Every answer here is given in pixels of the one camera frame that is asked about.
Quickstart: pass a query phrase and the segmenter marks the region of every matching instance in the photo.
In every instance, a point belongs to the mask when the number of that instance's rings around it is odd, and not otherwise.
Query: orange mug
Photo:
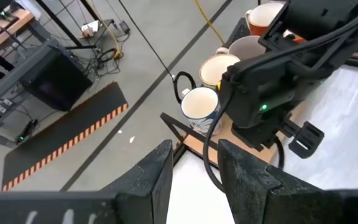
[[[251,35],[261,36],[269,28],[270,23],[283,6],[284,4],[280,2],[269,2],[248,10],[246,21]]]

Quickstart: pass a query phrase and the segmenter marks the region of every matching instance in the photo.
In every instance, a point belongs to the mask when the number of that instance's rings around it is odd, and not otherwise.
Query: black bracket
[[[302,159],[313,155],[324,138],[324,133],[308,121],[300,128],[287,118],[280,131],[289,138],[294,137],[288,148]]]

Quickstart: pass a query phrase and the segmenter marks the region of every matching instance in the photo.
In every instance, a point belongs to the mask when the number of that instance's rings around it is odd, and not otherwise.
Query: yellow cable
[[[195,0],[198,9],[200,10],[201,15],[203,15],[204,19],[206,20],[206,22],[208,23],[208,25],[210,26],[210,28],[212,28],[212,30],[214,30],[215,34],[217,35],[217,37],[219,38],[219,40],[221,40],[222,44],[224,44],[224,41],[221,37],[221,35],[219,34],[219,32],[215,29],[215,27],[212,25],[212,23],[209,21],[209,19],[206,17],[204,10],[201,8],[200,4],[198,3],[198,0]]]
[[[121,58],[121,50],[119,48],[119,44],[118,44],[118,41],[116,39],[116,37],[114,36],[114,34],[108,29],[108,25],[102,20],[102,17],[100,16],[100,14],[98,13],[98,11],[96,10],[93,2],[89,2],[89,0],[86,0],[86,2],[91,6],[92,10],[95,12],[95,14],[98,16],[99,18],[99,21],[103,24],[103,26],[106,28],[108,34],[110,35],[111,39],[116,43],[117,45],[117,52],[116,54],[114,55],[114,59],[119,59]]]

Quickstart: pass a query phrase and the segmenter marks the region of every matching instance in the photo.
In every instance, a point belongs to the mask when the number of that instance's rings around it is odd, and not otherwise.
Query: concrete floor
[[[67,9],[73,14],[77,23],[83,24],[92,21],[91,16],[84,9],[82,10],[85,12],[85,20],[83,19],[81,9],[76,1],[77,0],[64,0],[63,3],[67,5]],[[57,16],[67,25],[74,35],[79,37],[81,32],[78,30],[70,15],[64,10],[63,5],[58,1],[45,0],[45,2],[54,13],[57,13]],[[117,21],[117,17],[112,13],[112,10],[105,0],[95,1],[95,3],[103,19],[113,18]],[[224,0],[201,0],[200,3],[204,7],[205,13],[211,17],[222,6]],[[148,89],[163,72],[163,67],[145,40],[135,29],[119,3],[117,1],[111,1],[111,4],[119,17],[124,19],[131,28],[131,37],[124,46],[125,57],[120,63],[121,72],[116,75],[106,76],[95,83],[90,93],[86,93],[80,102],[115,81],[118,82],[121,87],[130,109],[145,90]],[[188,44],[205,25],[205,21],[198,12],[194,1],[124,1],[124,4],[137,25],[167,65],[171,63],[186,44]],[[257,1],[233,1],[228,5],[214,23],[224,39],[229,37],[239,18],[244,15],[244,12],[256,6],[256,4]],[[40,22],[45,24],[46,29],[54,36],[67,39],[62,32],[59,32],[56,25],[49,21],[48,16],[45,16],[45,14],[42,14]],[[73,45],[70,41],[65,41],[61,38],[58,38],[58,40],[63,45]],[[27,40],[26,43],[38,44],[32,37]],[[107,45],[105,46],[106,48],[113,46],[110,40],[109,42],[103,42],[103,44]],[[200,65],[207,58],[212,56],[220,45],[219,39],[211,29],[208,29],[177,65],[174,66],[172,74],[184,70],[193,74],[197,82],[200,83],[198,78]],[[76,50],[74,53],[83,56],[91,55],[89,50]],[[14,54],[8,55],[7,52],[6,55],[7,58],[10,58],[13,57]],[[180,90],[188,87],[188,84],[185,82],[186,81],[180,82]],[[35,118],[42,118],[52,111],[35,98],[26,101],[24,105]],[[161,112],[166,112],[185,122],[178,103],[175,101],[172,81],[169,76],[164,78],[140,108],[125,123],[121,128],[122,133],[116,134],[110,140],[108,145],[73,184],[70,190],[99,190],[125,173],[162,140],[172,139],[175,143],[177,139],[159,118]],[[57,113],[46,119],[41,129],[54,122],[61,117],[62,114],[63,113]],[[12,190],[60,190],[125,114],[126,113],[121,114],[113,121],[110,121],[98,129],[94,134],[15,186]],[[10,124],[12,132],[17,131],[15,130],[17,125],[14,125],[14,122],[20,123],[20,120],[25,122],[25,119],[26,117],[17,114]],[[129,142],[131,137],[135,137],[133,143]],[[0,189],[3,159],[10,150],[11,149],[7,147],[0,146]]]

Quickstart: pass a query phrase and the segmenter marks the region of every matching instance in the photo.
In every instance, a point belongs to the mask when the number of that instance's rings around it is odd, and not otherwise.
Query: black mug handle
[[[179,104],[181,104],[181,98],[179,97],[179,92],[178,92],[178,80],[181,76],[185,76],[187,77],[187,79],[189,79],[191,84],[191,89],[197,87],[196,82],[194,81],[193,77],[189,73],[179,72],[178,75],[173,79],[173,90],[175,91],[175,97],[177,98]]]

